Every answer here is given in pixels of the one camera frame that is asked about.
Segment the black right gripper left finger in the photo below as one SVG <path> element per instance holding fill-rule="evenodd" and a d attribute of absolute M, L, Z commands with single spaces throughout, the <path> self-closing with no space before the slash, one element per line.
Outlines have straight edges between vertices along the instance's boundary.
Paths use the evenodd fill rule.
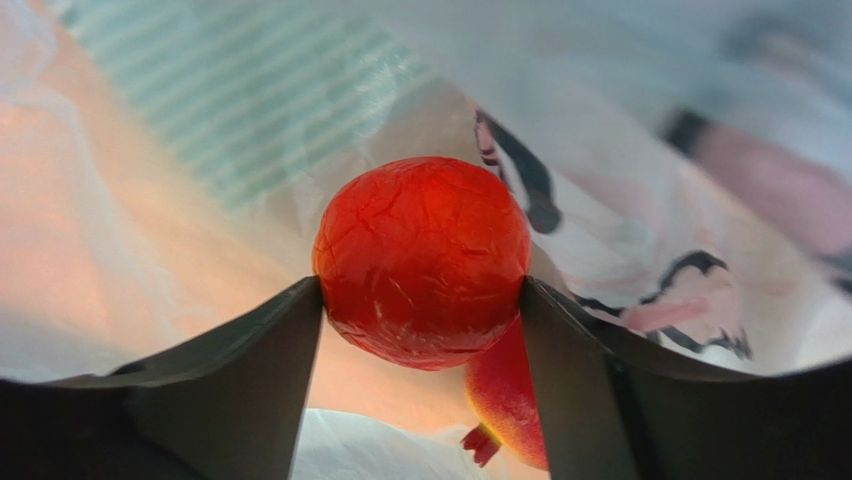
<path fill-rule="evenodd" d="M 104 375 L 1 384 L 5 479 L 286 479 L 319 342 L 314 277 Z"/>

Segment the red apple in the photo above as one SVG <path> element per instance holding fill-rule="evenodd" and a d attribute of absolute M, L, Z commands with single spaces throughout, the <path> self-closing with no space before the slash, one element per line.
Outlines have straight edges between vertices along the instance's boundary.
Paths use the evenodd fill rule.
<path fill-rule="evenodd" d="M 503 447 L 522 463 L 549 469 L 524 342 L 516 319 L 490 349 L 465 367 L 465 392 L 479 424 L 461 440 L 483 467 Z"/>

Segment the orange red wrinkled fruit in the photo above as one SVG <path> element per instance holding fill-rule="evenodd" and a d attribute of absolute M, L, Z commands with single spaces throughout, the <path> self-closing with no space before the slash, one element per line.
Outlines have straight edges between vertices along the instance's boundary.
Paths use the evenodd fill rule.
<path fill-rule="evenodd" d="M 489 170 L 397 160 L 345 184 L 312 252 L 330 326 L 391 363 L 437 371 L 493 346 L 519 316 L 525 216 Z"/>

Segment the light blue printed plastic bag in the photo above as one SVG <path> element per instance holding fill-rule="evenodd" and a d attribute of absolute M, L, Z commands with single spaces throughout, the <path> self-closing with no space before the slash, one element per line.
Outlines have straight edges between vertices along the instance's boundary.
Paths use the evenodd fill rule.
<path fill-rule="evenodd" d="M 437 82 L 239 208 L 163 144 L 51 9 L 1 5 L 1 384 L 108 375 L 314 277 L 354 177 L 441 154 L 494 173 L 533 273 L 597 321 L 780 377 L 851 365 L 847 1 L 278 1 L 371 21 Z M 318 347 L 286 479 L 478 468 L 449 377 Z"/>

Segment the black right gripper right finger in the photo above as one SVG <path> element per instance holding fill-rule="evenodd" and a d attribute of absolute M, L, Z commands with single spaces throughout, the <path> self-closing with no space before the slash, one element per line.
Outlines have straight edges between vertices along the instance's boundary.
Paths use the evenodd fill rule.
<path fill-rule="evenodd" d="M 715 367 L 527 278 L 523 332 L 555 479 L 847 479 L 849 362 L 780 377 Z"/>

